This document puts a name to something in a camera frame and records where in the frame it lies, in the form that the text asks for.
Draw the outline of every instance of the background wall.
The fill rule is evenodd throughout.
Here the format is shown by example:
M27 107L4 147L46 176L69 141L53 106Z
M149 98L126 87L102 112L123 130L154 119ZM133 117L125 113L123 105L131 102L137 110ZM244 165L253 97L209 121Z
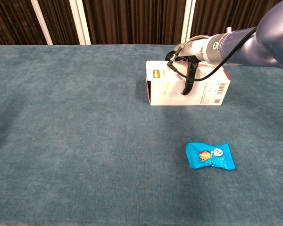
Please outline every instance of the background wall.
M48 43L33 1L52 43L73 45L80 44L82 32L71 1L82 6L79 23L86 22L91 44L178 44L187 31L185 17L191 27L187 38L213 35L229 26L258 25L281 0L0 0L0 45Z

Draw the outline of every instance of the black cable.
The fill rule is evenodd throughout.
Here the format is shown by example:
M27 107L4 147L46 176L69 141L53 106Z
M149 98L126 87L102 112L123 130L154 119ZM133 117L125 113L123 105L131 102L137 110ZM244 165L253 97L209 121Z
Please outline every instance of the black cable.
M190 80L190 81L203 81L203 80L209 78L210 76L212 76L216 71L218 71L218 69L219 69L220 67L222 67L222 65L224 65L224 64L231 58L231 56L232 56L239 48L242 47L242 45L253 35L253 33L256 32L256 29L257 29L257 27L255 27L255 28L252 29L247 35L245 35L245 36L243 37L243 39L241 39L241 41L240 41L240 42L232 49L232 51L224 58L224 60L221 61L221 63L220 63L214 70L212 70L210 74L208 74L207 76L205 76L205 77L203 77L203 78L201 78L201 79L192 79L192 78L189 78L188 76L185 76L184 74L182 74L181 72L179 72L179 71L177 70L177 68L174 67L172 61L169 61L169 62L167 63L167 65L168 65L168 67L170 67L173 71L175 71L176 73L178 73L180 76L186 78L187 80Z

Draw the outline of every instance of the gray robot arm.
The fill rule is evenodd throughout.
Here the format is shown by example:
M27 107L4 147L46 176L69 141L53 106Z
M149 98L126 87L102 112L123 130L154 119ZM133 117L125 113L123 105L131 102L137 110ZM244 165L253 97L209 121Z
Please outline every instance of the gray robot arm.
M253 28L216 34L176 46L185 45L178 57L194 56L199 61L220 64ZM230 57L226 65L278 67L283 69L283 1L260 21L256 32Z

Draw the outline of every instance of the yellow label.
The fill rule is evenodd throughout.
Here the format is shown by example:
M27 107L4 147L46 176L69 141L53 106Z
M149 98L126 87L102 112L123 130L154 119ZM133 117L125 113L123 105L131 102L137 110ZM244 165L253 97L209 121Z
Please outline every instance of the yellow label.
M154 79L159 79L160 78L159 70L153 70L153 78Z

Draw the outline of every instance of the table surface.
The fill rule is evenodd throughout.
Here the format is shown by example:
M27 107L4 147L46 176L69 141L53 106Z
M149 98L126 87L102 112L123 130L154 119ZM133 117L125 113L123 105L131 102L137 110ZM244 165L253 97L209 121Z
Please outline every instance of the table surface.
M222 106L150 106L173 46L0 46L0 224L283 226L283 70L225 67ZM189 168L189 142L237 169Z

